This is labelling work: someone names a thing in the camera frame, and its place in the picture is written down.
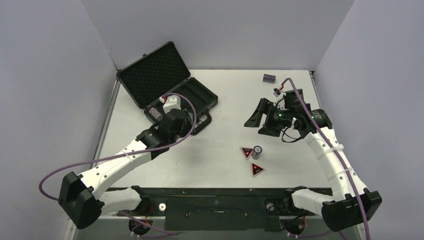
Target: small rectangular block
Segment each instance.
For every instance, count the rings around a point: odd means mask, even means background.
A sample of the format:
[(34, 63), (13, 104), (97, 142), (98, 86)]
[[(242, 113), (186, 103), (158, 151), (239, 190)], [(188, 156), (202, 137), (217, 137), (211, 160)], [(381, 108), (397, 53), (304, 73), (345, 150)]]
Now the small rectangular block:
[(262, 82), (266, 82), (266, 83), (275, 83), (276, 82), (276, 76), (274, 75), (269, 75), (269, 74), (264, 74), (263, 75), (263, 79)]

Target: robotic arm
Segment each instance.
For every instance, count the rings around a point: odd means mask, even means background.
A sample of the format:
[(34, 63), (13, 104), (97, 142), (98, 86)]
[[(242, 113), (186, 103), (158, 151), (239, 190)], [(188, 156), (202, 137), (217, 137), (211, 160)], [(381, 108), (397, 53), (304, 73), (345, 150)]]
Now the robotic arm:
[[(72, 171), (63, 178), (58, 202), (78, 229), (90, 226), (100, 215), (136, 209), (142, 202), (137, 186), (108, 189), (133, 169), (169, 150), (163, 146), (189, 133), (192, 120), (180, 109), (180, 98), (174, 95), (162, 100), (165, 110), (162, 120), (142, 131), (117, 154), (125, 154), (123, 157), (108, 160), (78, 175)], [(128, 154), (160, 147), (162, 149), (151, 152)]]
[[(366, 218), (367, 220), (371, 219), (380, 206), (382, 198), (377, 191), (370, 192), (352, 169), (343, 153), (343, 145), (337, 141), (332, 123), (325, 111), (322, 109), (311, 110), (311, 105), (305, 104), (311, 117), (332, 144), (332, 147), (318, 133), (316, 126), (310, 120), (294, 90), (282, 92), (276, 88), (274, 92), (277, 101), (271, 102), (262, 98), (244, 126), (259, 127), (262, 115), (265, 114), (266, 120), (262, 128), (259, 129), (259, 134), (279, 137), (282, 130), (286, 128), (297, 130), (300, 137), (314, 152), (332, 190), (332, 196), (329, 196), (313, 192), (304, 186), (289, 189), (286, 193), (290, 195), (294, 207), (322, 216), (326, 225), (334, 232), (362, 223), (363, 218), (359, 203), (355, 198), (355, 190), (346, 173), (349, 171), (362, 200)], [(302, 89), (298, 89), (298, 93), (303, 101)], [(340, 154), (347, 169), (339, 161), (334, 151)]]

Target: can lid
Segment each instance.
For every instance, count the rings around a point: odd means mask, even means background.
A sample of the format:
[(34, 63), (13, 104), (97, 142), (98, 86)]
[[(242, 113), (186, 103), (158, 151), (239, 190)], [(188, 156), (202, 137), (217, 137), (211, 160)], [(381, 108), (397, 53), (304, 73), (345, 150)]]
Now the can lid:
[(261, 146), (254, 146), (253, 150), (255, 153), (260, 154), (262, 153), (262, 147)]

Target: triangular sign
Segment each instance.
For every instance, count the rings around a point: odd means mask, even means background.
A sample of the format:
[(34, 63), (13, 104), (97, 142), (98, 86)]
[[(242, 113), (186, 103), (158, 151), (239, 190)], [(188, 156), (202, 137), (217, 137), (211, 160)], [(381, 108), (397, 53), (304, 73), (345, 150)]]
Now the triangular sign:
[(240, 147), (240, 148), (241, 148), (241, 151), (243, 152), (244, 157), (246, 158), (246, 160), (248, 160), (253, 152), (253, 148), (250, 148), (250, 147)]
[(265, 169), (252, 163), (252, 176), (255, 177), (256, 175), (262, 173)]

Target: case lid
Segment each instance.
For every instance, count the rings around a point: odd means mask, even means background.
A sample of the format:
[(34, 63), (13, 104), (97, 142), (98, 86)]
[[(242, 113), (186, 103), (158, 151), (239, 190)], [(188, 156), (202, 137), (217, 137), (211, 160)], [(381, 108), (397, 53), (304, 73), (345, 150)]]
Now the case lid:
[(175, 44), (170, 41), (118, 71), (116, 76), (138, 107), (144, 109), (190, 75)]

